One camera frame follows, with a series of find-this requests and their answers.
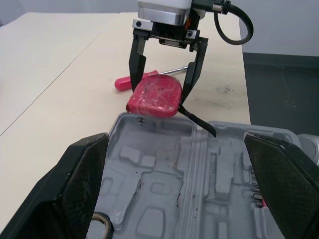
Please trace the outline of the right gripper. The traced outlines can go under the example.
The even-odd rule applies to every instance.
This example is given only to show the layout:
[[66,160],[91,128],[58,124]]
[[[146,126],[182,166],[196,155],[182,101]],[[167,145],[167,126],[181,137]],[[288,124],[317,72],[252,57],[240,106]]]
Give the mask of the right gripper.
[[129,57],[130,81],[133,92],[142,80],[146,57],[143,55],[145,43],[150,38],[157,39],[161,45],[167,45],[196,52],[195,60],[188,64],[182,87],[181,104],[184,103],[198,81],[208,46],[208,39],[200,37],[198,30],[200,14],[191,9],[183,25],[169,25],[159,22],[133,20],[133,42]]

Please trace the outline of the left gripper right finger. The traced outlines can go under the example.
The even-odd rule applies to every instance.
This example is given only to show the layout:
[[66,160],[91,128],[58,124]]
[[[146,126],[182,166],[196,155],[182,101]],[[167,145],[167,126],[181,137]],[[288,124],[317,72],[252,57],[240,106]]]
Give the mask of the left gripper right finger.
[[295,144],[261,134],[244,136],[261,191],[287,239],[319,237],[319,168]]

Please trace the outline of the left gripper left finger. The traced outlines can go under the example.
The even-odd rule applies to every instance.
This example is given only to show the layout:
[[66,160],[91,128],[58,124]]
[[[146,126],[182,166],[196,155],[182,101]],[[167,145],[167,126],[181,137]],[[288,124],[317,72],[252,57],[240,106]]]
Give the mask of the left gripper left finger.
[[2,239],[84,239],[100,192],[107,133],[70,145],[33,187]]

